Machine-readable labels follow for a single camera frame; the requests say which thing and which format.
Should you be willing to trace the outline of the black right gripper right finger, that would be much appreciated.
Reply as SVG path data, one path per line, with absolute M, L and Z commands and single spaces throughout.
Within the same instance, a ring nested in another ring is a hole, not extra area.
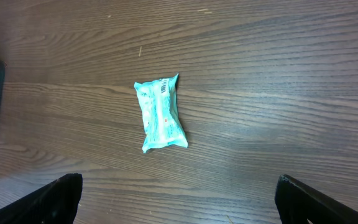
M 289 176 L 278 178 L 275 204 L 283 224 L 358 224 L 358 212 Z

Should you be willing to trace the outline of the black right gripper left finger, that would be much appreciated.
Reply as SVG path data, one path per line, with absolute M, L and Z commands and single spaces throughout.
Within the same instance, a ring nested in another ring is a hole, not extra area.
M 81 199 L 81 174 L 66 174 L 0 209 L 0 224 L 72 224 Z

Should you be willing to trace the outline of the teal wet wipes packet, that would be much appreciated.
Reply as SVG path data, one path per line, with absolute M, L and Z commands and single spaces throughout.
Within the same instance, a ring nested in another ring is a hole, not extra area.
M 134 83 L 144 125 L 144 153 L 171 145 L 188 147 L 186 134 L 178 117 L 178 76 L 176 74 L 170 78 Z

